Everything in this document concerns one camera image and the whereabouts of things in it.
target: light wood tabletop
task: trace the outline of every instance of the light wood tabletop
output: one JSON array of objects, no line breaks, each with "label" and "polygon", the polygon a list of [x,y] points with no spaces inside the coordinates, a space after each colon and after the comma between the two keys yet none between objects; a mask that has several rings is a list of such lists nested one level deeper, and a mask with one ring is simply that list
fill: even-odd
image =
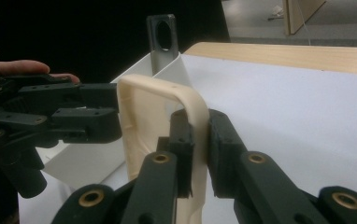
[{"label": "light wood tabletop", "polygon": [[357,48],[198,43],[185,54],[357,74]]}]

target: black plastic part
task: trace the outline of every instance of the black plastic part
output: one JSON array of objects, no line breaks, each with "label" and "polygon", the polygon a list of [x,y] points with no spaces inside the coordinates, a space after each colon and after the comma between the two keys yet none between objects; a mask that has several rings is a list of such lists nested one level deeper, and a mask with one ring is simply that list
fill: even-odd
[{"label": "black plastic part", "polygon": [[135,186],[136,179],[130,181],[124,186],[120,187],[115,191],[114,204],[111,207],[111,215],[113,216],[113,221],[108,224],[120,224],[123,214],[125,212],[126,206],[129,202],[130,196],[132,195],[132,190]]},{"label": "black plastic part", "polygon": [[246,189],[241,185],[234,201],[234,211],[239,224],[262,224],[263,221]]},{"label": "black plastic part", "polygon": [[4,135],[0,140],[0,144],[2,144],[0,146],[0,162],[4,164],[18,161],[22,157],[21,154],[27,150],[33,150],[35,147],[55,147],[59,143],[51,133],[20,132],[12,134],[6,141]]},{"label": "black plastic part", "polygon": [[19,90],[33,114],[50,116],[59,108],[85,106],[79,92],[79,84],[25,86]]},{"label": "black plastic part", "polygon": [[62,108],[52,120],[66,143],[108,143],[121,137],[118,113],[112,108]]},{"label": "black plastic part", "polygon": [[193,131],[185,110],[170,117],[169,151],[178,158],[178,197],[188,198],[192,194]]},{"label": "black plastic part", "polygon": [[4,79],[12,80],[15,82],[16,88],[20,89],[25,86],[34,85],[53,85],[61,83],[71,83],[71,77],[52,77],[48,74],[26,74],[16,75],[12,77],[4,77]]},{"label": "black plastic part", "polygon": [[48,124],[46,116],[0,111],[0,128],[40,132],[46,130]]},{"label": "black plastic part", "polygon": [[30,169],[42,170],[44,163],[35,148],[29,148],[21,153],[21,164]]},{"label": "black plastic part", "polygon": [[327,224],[278,165],[261,152],[245,152],[237,170],[264,224]]},{"label": "black plastic part", "polygon": [[169,137],[159,137],[156,151],[169,151]]},{"label": "black plastic part", "polygon": [[63,204],[52,224],[113,223],[110,213],[115,203],[114,190],[104,185],[88,185],[76,190]]},{"label": "black plastic part", "polygon": [[5,101],[2,104],[2,108],[7,112],[23,113],[23,114],[30,113],[30,106],[26,103],[24,98],[20,96]]},{"label": "black plastic part", "polygon": [[177,159],[173,153],[146,156],[121,224],[167,224],[176,221]]},{"label": "black plastic part", "polygon": [[210,138],[207,166],[211,176],[214,195],[219,198],[234,198],[240,179],[235,164],[241,153],[247,151],[234,125],[220,111],[209,109]]},{"label": "black plastic part", "polygon": [[82,84],[80,93],[87,107],[111,107],[118,110],[117,84]]},{"label": "black plastic part", "polygon": [[316,203],[318,202],[318,198],[313,196],[312,194],[306,192],[306,191],[303,191],[302,192],[304,193],[304,195],[307,197],[307,199],[313,204],[316,206]]},{"label": "black plastic part", "polygon": [[0,168],[23,198],[33,198],[45,189],[47,181],[39,167],[29,168],[25,160],[23,158],[11,164],[0,164]]},{"label": "black plastic part", "polygon": [[357,224],[357,192],[342,187],[321,190],[317,206],[335,224]]}]

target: cream-colored bracket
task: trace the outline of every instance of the cream-colored bracket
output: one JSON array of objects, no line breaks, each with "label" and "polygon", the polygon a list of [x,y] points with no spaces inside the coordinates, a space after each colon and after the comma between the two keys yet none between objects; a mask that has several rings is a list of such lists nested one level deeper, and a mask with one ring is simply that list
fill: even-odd
[{"label": "cream-colored bracket", "polygon": [[193,127],[193,196],[178,199],[177,223],[202,223],[207,180],[208,110],[194,89],[141,75],[118,82],[122,139],[129,179],[137,177],[144,157],[155,151],[160,136],[169,136],[170,115],[184,108]]}]

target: human hand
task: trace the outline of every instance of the human hand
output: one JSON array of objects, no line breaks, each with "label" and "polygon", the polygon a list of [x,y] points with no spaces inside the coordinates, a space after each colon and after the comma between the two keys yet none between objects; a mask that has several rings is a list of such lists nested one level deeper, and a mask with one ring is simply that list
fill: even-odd
[{"label": "human hand", "polygon": [[[48,74],[50,68],[41,62],[31,60],[19,60],[12,62],[0,62],[0,76]],[[74,83],[79,83],[79,78],[72,74],[50,74],[53,77],[70,77]]]}]

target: grey metal bracket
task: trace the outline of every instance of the grey metal bracket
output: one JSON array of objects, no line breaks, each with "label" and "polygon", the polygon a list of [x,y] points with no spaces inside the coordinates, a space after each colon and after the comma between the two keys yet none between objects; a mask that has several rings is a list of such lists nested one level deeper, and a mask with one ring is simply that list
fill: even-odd
[{"label": "grey metal bracket", "polygon": [[179,56],[176,18],[173,14],[148,16],[147,28],[155,75]]}]

